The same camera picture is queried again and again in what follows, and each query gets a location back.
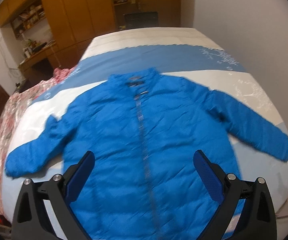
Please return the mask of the blue puffer jacket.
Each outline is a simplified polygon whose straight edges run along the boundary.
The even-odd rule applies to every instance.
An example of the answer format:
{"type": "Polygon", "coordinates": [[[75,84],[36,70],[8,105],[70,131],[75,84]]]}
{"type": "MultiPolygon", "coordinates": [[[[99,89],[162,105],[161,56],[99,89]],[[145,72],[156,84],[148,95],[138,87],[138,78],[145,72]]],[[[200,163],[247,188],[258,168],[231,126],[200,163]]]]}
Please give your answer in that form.
{"type": "Polygon", "coordinates": [[[52,113],[38,137],[12,147],[6,175],[38,172],[57,155],[69,168],[93,152],[94,169],[71,209],[94,239],[195,239],[217,203],[193,155],[201,150],[239,175],[230,135],[288,161],[288,136],[271,122],[224,92],[153,68],[35,106],[52,113]]]}

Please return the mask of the pink floral quilt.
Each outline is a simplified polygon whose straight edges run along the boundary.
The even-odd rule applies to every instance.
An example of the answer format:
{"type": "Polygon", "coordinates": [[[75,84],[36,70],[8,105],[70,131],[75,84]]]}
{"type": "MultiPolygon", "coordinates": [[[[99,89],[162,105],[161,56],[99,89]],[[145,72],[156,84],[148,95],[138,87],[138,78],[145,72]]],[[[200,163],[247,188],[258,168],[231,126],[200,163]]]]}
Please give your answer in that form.
{"type": "Polygon", "coordinates": [[[2,172],[6,158],[6,153],[10,145],[11,138],[17,128],[25,110],[42,93],[48,91],[53,86],[65,80],[75,69],[56,68],[53,76],[46,81],[40,81],[37,85],[19,93],[15,92],[10,96],[5,104],[0,117],[0,215],[3,215],[2,205],[2,172]]]}

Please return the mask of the blue and white bed sheet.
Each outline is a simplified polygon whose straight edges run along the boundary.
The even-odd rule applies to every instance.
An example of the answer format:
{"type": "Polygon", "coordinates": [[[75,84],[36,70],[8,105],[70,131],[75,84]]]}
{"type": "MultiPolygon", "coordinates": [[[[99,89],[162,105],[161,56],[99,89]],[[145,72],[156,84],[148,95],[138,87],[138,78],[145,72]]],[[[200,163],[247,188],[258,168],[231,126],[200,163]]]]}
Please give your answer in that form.
{"type": "Polygon", "coordinates": [[[286,126],[234,58],[192,28],[96,37],[20,118],[4,215],[12,219],[25,178],[49,179],[91,151],[95,167],[71,207],[93,239],[195,239],[218,206],[196,150],[239,178],[264,177],[276,210],[286,202],[286,126]]]}

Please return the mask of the wooden desk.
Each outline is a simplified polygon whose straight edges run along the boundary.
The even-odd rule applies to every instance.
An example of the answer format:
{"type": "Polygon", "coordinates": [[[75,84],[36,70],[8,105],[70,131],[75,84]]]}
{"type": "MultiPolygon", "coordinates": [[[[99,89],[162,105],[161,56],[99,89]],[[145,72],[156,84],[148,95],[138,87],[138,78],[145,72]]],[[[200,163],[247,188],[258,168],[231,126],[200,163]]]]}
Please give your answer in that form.
{"type": "Polygon", "coordinates": [[[33,54],[19,64],[19,71],[23,77],[31,83],[39,83],[53,76],[53,66],[49,59],[58,51],[56,42],[44,46],[40,51],[33,54]]]}

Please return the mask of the wooden wardrobe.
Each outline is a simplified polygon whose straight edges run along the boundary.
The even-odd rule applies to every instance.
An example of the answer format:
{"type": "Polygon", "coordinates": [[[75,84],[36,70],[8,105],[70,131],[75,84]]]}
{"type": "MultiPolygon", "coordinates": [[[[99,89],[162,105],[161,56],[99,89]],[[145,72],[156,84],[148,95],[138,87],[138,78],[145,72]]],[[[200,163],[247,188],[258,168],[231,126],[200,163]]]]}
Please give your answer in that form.
{"type": "MultiPolygon", "coordinates": [[[[33,0],[3,0],[0,26],[19,16],[33,0]]],[[[181,0],[41,0],[46,19],[64,59],[63,67],[76,64],[83,46],[96,36],[111,33],[124,25],[125,14],[157,12],[159,25],[180,25],[181,0]]]]}

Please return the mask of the wooden wall shelf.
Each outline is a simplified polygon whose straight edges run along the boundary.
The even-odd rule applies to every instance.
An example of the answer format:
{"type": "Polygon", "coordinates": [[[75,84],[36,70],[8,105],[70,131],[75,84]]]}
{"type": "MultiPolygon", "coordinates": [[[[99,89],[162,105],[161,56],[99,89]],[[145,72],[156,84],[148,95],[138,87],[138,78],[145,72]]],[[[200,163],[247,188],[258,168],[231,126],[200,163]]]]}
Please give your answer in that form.
{"type": "Polygon", "coordinates": [[[35,0],[24,11],[20,12],[10,24],[15,38],[21,37],[26,31],[32,29],[46,18],[41,0],[35,0]]]}

